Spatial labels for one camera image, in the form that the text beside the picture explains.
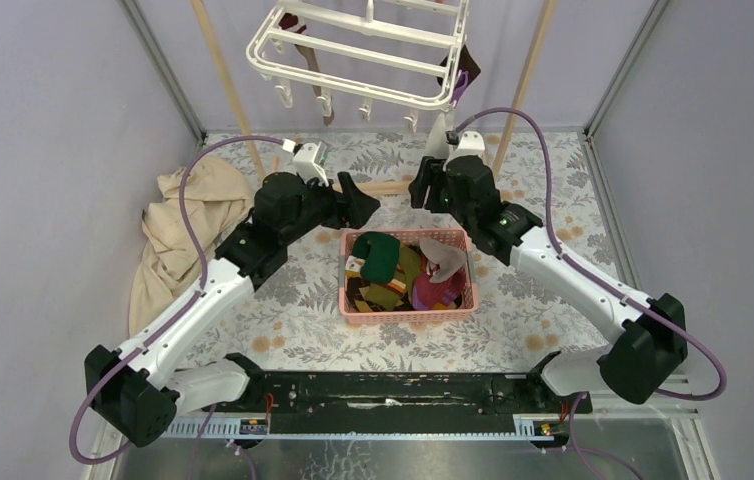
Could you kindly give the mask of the green sock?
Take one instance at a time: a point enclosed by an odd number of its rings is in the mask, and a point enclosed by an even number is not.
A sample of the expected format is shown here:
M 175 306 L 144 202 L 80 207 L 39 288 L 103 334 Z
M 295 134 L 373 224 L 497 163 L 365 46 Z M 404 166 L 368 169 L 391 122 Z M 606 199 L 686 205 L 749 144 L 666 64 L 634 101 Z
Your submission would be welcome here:
M 401 243 L 386 233 L 366 232 L 353 243 L 351 255 L 361 259 L 360 276 L 378 284 L 388 284 L 395 275 Z

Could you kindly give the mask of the olive orange striped sock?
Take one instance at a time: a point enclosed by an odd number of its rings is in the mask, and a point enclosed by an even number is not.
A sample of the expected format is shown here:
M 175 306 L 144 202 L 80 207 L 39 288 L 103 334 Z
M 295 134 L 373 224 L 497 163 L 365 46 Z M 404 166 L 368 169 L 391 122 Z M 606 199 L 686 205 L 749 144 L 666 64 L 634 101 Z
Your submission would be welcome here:
M 371 313 L 413 311 L 410 295 L 415 280 L 423 272 L 423 266 L 424 257 L 418 246 L 402 244 L 394 278 L 388 284 L 370 282 L 371 286 L 366 299 L 377 305 L 375 311 Z M 348 277 L 361 276 L 347 275 L 346 282 Z M 345 287 L 344 299 L 348 304 L 348 310 L 354 312 L 346 299 Z

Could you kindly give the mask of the magenta purple-cuff sock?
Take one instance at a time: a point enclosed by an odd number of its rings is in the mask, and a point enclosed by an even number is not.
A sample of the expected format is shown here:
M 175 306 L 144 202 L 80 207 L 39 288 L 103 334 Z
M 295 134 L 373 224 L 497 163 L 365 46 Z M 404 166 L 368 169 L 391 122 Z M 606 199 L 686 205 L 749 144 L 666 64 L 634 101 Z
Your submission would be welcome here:
M 433 283 L 432 276 L 421 274 L 414 282 L 410 303 L 414 310 L 452 310 L 463 303 L 466 276 L 463 270 L 457 271 L 449 279 Z

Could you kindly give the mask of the dark brown tan argyle sock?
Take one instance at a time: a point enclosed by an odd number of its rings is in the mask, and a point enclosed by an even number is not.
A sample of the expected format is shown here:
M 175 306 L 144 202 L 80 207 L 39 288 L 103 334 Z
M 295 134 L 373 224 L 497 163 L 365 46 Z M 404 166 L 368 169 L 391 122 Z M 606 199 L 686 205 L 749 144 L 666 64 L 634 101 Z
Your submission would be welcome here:
M 371 283 L 361 277 L 348 277 L 345 285 L 346 299 L 350 309 L 357 313 L 371 313 L 375 311 L 376 304 L 366 299 Z

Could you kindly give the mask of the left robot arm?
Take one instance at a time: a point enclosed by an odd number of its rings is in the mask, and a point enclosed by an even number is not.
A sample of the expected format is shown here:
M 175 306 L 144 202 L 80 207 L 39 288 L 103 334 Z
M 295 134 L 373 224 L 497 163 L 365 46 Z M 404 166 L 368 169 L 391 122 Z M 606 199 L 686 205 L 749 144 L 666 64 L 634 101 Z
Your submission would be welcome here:
M 268 176 L 249 218 L 217 247 L 207 274 L 142 332 L 110 350 L 93 348 L 84 360 L 91 408 L 135 447 L 159 438 L 173 420 L 230 402 L 249 411 L 263 385 L 233 360 L 182 369 L 188 351 L 230 308 L 249 300 L 288 260 L 288 247 L 318 226 L 361 228 L 379 209 L 347 172 L 339 190 L 292 173 Z

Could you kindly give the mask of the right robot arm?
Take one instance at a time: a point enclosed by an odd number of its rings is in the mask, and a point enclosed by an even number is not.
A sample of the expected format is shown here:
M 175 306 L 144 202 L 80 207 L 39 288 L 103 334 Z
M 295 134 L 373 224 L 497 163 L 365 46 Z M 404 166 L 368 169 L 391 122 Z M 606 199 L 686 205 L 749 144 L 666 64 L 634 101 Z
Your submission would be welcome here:
M 676 297 L 652 298 L 552 241 L 540 217 L 501 199 L 480 157 L 425 156 L 409 192 L 412 207 L 451 214 L 480 251 L 541 282 L 605 338 L 600 347 L 549 354 L 530 371 L 526 396 L 536 410 L 550 412 L 566 396 L 591 390 L 643 404 L 687 358 Z

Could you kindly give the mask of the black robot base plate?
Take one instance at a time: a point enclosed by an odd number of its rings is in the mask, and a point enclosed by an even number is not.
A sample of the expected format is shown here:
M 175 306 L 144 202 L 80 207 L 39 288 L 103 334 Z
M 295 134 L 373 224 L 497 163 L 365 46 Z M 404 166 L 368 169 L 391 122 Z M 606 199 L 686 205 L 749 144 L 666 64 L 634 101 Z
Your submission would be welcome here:
M 335 372 L 263 370 L 242 354 L 230 360 L 248 375 L 221 413 L 257 415 L 273 434 L 361 436 L 504 436 L 537 417 L 532 435 L 558 434 L 588 399 L 556 395 L 529 373 Z

